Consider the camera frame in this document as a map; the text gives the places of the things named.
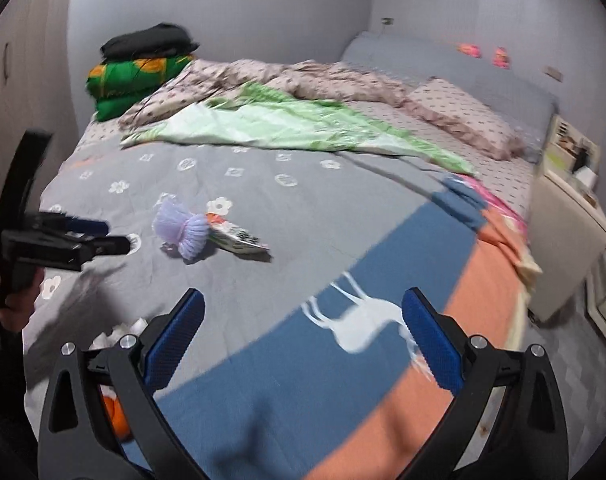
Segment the left hand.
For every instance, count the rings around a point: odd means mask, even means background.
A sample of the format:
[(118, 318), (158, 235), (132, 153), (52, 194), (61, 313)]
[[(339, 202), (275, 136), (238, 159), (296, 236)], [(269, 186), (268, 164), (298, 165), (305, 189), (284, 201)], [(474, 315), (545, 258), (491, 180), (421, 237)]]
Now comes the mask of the left hand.
[(0, 308), (0, 325), (11, 333), (20, 332), (30, 322), (35, 312), (35, 301), (40, 294), (40, 286), (45, 271), (37, 268), (33, 281), (26, 289), (7, 294), (4, 308)]

